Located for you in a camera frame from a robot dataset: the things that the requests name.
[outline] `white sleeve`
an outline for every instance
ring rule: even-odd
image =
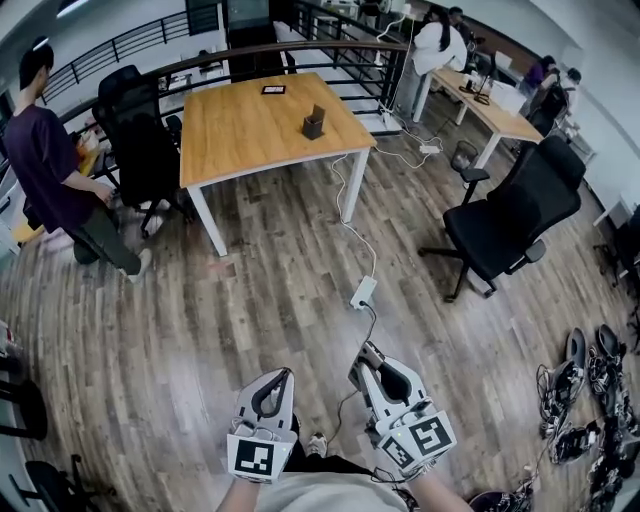
[[[438,50],[440,48],[441,35],[442,25],[440,23],[429,23],[413,38],[413,44],[421,50],[427,48]]]
[[[451,50],[453,56],[447,66],[454,71],[462,71],[467,65],[467,46],[455,28],[451,27]]]

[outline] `sneaker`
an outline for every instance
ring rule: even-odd
[[[149,265],[151,265],[152,256],[150,249],[142,249],[140,254],[138,254],[138,257],[140,258],[140,272],[132,275],[127,274],[127,279],[134,284],[140,282],[142,280],[142,276],[144,276],[144,273],[149,268]]]
[[[307,443],[307,457],[309,455],[320,455],[323,459],[327,456],[327,438],[324,434],[316,432]]]

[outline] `hand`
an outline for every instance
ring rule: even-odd
[[[107,185],[99,182],[95,182],[93,193],[100,198],[104,204],[109,204],[111,197],[113,196],[113,189]]]

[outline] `trash bin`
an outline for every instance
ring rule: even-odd
[[[478,150],[475,146],[466,140],[461,140],[451,157],[451,168],[456,172],[462,172],[475,164],[477,158]]]

